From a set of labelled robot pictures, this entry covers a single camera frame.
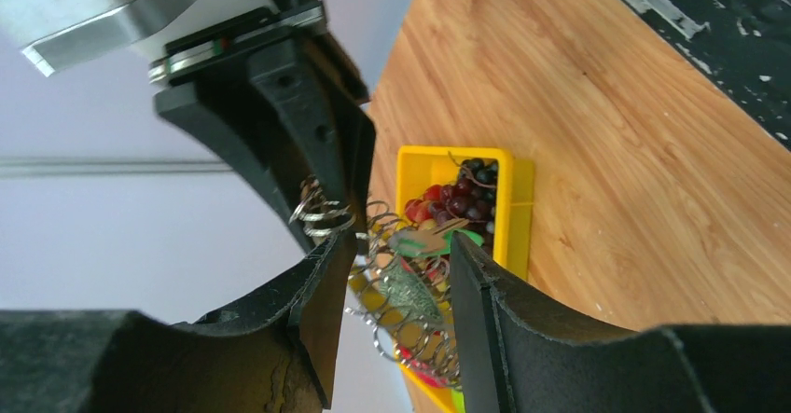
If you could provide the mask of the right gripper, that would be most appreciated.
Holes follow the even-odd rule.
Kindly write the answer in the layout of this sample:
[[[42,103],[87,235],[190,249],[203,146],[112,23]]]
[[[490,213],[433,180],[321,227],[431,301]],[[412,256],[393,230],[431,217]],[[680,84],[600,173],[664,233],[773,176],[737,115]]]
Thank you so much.
[[[148,81],[171,85],[248,51],[251,88],[172,86],[155,95],[157,114],[229,165],[304,251],[335,226],[361,229],[376,139],[362,108],[370,93],[323,2],[256,8],[170,41]]]

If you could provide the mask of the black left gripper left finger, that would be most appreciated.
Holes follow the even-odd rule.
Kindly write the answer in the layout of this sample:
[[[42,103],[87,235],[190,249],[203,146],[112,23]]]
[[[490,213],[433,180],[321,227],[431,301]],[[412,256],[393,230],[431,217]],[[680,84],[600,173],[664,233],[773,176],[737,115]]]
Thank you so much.
[[[5,412],[320,412],[331,406],[351,233],[196,323],[5,310]]]

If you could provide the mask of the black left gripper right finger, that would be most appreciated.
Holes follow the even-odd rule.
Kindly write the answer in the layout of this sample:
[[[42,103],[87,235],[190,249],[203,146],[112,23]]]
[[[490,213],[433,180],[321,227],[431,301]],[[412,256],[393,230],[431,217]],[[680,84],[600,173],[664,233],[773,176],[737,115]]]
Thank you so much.
[[[790,329],[632,331],[574,310],[451,240],[451,311],[469,412],[786,412]]]

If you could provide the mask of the green key tag with ring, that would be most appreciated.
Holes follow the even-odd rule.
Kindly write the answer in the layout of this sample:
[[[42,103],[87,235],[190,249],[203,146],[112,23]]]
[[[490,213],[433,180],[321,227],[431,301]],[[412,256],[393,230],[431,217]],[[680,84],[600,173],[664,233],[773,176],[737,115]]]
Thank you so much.
[[[466,229],[468,223],[467,219],[457,218],[429,229],[401,229],[393,233],[386,243],[395,253],[411,258],[448,255],[454,232],[466,235],[476,245],[484,243],[481,235]]]

